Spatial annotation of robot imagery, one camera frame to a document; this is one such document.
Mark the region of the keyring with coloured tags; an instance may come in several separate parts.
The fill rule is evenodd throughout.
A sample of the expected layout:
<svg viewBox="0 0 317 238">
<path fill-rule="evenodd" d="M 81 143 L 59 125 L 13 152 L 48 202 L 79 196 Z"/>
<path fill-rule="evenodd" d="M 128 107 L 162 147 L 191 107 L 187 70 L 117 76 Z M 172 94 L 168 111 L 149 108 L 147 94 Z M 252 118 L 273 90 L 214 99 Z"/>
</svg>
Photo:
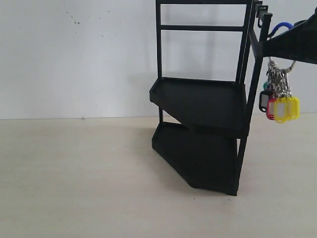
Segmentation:
<svg viewBox="0 0 317 238">
<path fill-rule="evenodd" d="M 280 68 L 272 57 L 268 57 L 267 81 L 259 98 L 259 110 L 265 113 L 268 120 L 285 123 L 299 117 L 300 103 L 298 98 L 292 96 L 288 79 L 288 73 L 295 64 L 294 60 L 289 67 Z"/>
</svg>

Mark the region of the black two-tier rack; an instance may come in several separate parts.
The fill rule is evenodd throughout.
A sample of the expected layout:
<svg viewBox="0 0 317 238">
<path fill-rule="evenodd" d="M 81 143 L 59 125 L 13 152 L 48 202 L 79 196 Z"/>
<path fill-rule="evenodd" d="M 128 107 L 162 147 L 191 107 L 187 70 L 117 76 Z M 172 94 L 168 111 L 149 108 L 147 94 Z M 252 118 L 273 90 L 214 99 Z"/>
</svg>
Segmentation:
<svg viewBox="0 0 317 238">
<path fill-rule="evenodd" d="M 164 25 L 155 3 L 158 77 L 149 91 L 159 110 L 152 148 L 193 188 L 237 195 L 250 123 L 262 69 L 262 46 L 272 15 L 261 0 L 224 0 L 244 5 L 241 26 Z M 162 70 L 162 31 L 242 33 L 233 81 L 166 77 Z"/>
</svg>

